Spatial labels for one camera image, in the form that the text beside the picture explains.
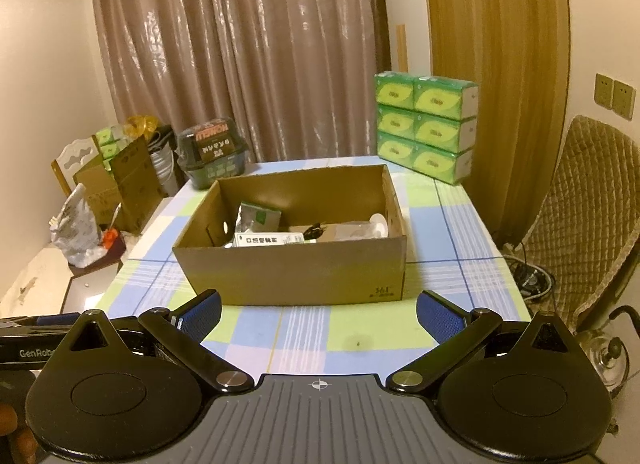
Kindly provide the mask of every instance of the checkered tablecloth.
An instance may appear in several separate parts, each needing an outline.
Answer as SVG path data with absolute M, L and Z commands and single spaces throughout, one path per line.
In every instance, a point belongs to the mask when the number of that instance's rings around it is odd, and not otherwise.
M 254 174 L 335 165 L 386 163 L 377 157 L 253 165 Z M 415 317 L 425 288 L 462 308 L 489 307 L 504 319 L 529 314 L 509 269 L 462 186 L 449 186 L 400 166 L 391 172 L 408 230 L 404 299 L 316 307 L 223 306 L 204 346 L 258 379 L 263 373 L 377 373 L 393 370 L 435 346 Z M 151 224 L 98 303 L 109 317 L 171 309 L 194 296 L 172 245 L 205 192 L 183 187 Z

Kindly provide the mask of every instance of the beige curtain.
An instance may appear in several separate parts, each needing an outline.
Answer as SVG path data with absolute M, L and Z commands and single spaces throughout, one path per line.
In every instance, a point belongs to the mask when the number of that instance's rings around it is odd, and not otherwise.
M 120 120 L 233 117 L 258 161 L 375 147 L 385 0 L 94 0 Z

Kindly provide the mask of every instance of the white plastic bag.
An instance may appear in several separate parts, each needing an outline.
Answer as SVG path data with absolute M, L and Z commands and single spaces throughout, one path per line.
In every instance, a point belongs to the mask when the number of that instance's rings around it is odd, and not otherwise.
M 71 265 L 79 269 L 107 254 L 100 244 L 102 235 L 95 223 L 94 213 L 84 199 L 85 191 L 84 185 L 76 186 L 49 228 L 53 245 L 62 251 Z

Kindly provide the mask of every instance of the quilted chair cover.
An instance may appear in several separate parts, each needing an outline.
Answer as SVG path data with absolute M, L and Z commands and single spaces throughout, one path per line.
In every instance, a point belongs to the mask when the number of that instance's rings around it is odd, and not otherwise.
M 551 188 L 522 243 L 556 278 L 556 313 L 575 331 L 640 235 L 640 153 L 621 131 L 577 116 Z M 516 250 L 522 257 L 522 247 Z M 554 310 L 549 293 L 533 311 Z

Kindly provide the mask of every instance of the white chair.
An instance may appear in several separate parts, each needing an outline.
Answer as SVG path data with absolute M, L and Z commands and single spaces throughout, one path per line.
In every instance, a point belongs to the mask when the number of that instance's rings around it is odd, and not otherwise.
M 67 144 L 51 163 L 53 173 L 66 196 L 69 196 L 76 187 L 74 175 L 92 161 L 96 165 L 102 163 L 102 154 L 95 135 L 88 139 L 76 139 L 71 144 Z

